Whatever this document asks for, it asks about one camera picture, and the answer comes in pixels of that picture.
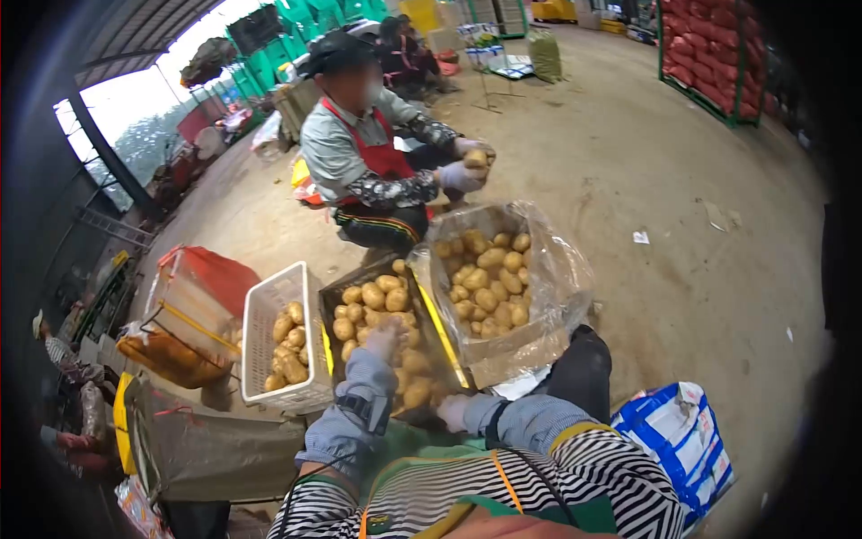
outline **tarp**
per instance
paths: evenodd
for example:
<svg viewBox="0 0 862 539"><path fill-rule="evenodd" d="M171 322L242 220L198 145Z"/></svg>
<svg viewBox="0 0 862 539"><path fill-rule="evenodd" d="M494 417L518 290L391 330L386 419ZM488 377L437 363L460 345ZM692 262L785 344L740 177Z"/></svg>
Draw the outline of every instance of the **tarp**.
<svg viewBox="0 0 862 539"><path fill-rule="evenodd" d="M302 419L214 411L153 388L145 374L129 383L125 405L134 464L150 499L276 498L297 475Z"/></svg>

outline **wristwatch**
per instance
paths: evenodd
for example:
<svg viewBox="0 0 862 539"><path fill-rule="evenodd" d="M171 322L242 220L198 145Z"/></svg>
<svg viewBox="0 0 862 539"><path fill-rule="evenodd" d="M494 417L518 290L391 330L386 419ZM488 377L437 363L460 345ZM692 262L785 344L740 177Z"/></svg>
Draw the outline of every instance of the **wristwatch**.
<svg viewBox="0 0 862 539"><path fill-rule="evenodd" d="M356 414L365 423L365 430L368 432L378 436L386 434L386 425L389 424L389 414L392 411L392 402L387 397L374 397L369 401L356 395L342 395L335 400L335 405Z"/></svg>

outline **seated person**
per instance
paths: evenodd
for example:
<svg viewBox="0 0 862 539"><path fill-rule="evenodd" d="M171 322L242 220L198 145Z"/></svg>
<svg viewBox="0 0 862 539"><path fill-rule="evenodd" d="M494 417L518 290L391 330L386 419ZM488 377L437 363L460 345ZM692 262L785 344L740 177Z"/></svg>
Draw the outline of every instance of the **seated person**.
<svg viewBox="0 0 862 539"><path fill-rule="evenodd" d="M406 253L428 231L425 203L440 189L459 202L464 193L484 186L487 170L467 169L460 160L474 148L493 159L494 150L386 90L367 43L330 32L311 46L300 70L324 94L303 123L303 157L344 239ZM395 126L425 146L396 150Z"/></svg>
<svg viewBox="0 0 862 539"><path fill-rule="evenodd" d="M305 433L296 456L300 479L267 539L682 535L683 509L661 466L605 423L610 354L587 326L554 363L547 394L514 402L483 393L446 397L437 415L450 432L472 439L374 462L405 445L387 444L396 428L428 434L385 421L398 385L390 361L402 332L400 319L390 317L353 351L335 404Z"/></svg>
<svg viewBox="0 0 862 539"><path fill-rule="evenodd" d="M431 51L419 46L415 32L401 18L387 17L380 24L380 39L374 53L380 60L384 82L401 97L422 99L425 84L432 80L437 90L448 93L452 86L440 74L440 66Z"/></svg>

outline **red apron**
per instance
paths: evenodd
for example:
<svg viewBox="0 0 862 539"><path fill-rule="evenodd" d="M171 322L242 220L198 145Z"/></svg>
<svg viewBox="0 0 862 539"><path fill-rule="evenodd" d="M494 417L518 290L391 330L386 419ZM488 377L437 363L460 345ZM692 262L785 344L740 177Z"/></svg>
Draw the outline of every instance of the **red apron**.
<svg viewBox="0 0 862 539"><path fill-rule="evenodd" d="M395 149L395 145L392 143L392 128L386 119L383 118L383 115L379 110L376 108L372 109L374 117L378 122L380 122L380 125L382 125L383 129L386 131L387 142L380 146L367 146L362 141L362 137L359 136L356 128L345 122L344 118L342 118L338 111L335 110L335 107L332 106L328 98L324 97L321 100L321 104L329 109L330 112L335 114L335 117L344 122L347 130L350 131L350 134L356 141L356 148L359 150L359 157L361 157L365 162L365 166L376 172L380 178L387 179L391 178L392 175L395 175L398 178L410 178L415 175L415 172L413 172L413 169L410 168L410 165L407 164L407 160L404 158L404 152ZM355 198L350 198L352 200L341 200L340 205L355 204L358 202Z"/></svg>

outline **yellow strap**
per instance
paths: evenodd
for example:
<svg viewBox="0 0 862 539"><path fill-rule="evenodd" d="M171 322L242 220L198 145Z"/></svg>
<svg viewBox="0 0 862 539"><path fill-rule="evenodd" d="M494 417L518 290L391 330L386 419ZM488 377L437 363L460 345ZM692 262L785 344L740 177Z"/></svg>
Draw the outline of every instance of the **yellow strap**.
<svg viewBox="0 0 862 539"><path fill-rule="evenodd" d="M208 329L204 328L204 326L202 326L201 324L195 322L194 320L192 320L191 318L186 316L185 313L183 313L183 311L177 309L176 307L174 307L171 304L168 304L164 299L159 300L159 305L161 305L169 313L171 313L175 317L179 318L183 322L189 324L192 328L197 329L198 331L200 331L201 333L203 333L204 335L206 335L210 339L213 339L215 341L220 342L221 344L228 347L229 349L236 352L237 354L242 354L242 350L240 350L240 348L237 347L235 344L232 344L231 342L225 341L219 335L216 335L212 331L209 331Z"/></svg>
<svg viewBox="0 0 862 539"><path fill-rule="evenodd" d="M500 474L500 479L503 480L503 483L506 485L506 490L509 491L509 495L512 497L512 501L515 502L515 508L517 508L518 512L522 515L524 514L524 510L521 507L521 500L518 499L518 495L515 494L515 488L509 483L509 478L506 477L506 473L503 471L503 465L500 464L500 460L497 458L497 450L494 449L490 452L491 459L494 460L494 466L497 467L497 472Z"/></svg>
<svg viewBox="0 0 862 539"><path fill-rule="evenodd" d="M569 438L572 438L579 434L583 434L587 430L607 430L608 432L613 432L617 436L620 435L620 433L617 432L616 429L614 429L613 427L609 427L608 425L604 425L601 423L593 423L590 421L582 421L580 423L573 424L568 429L559 433L557 437L553 439L553 443L551 444L551 450L548 451L548 453L553 453L554 449L556 449L561 443L565 442Z"/></svg>

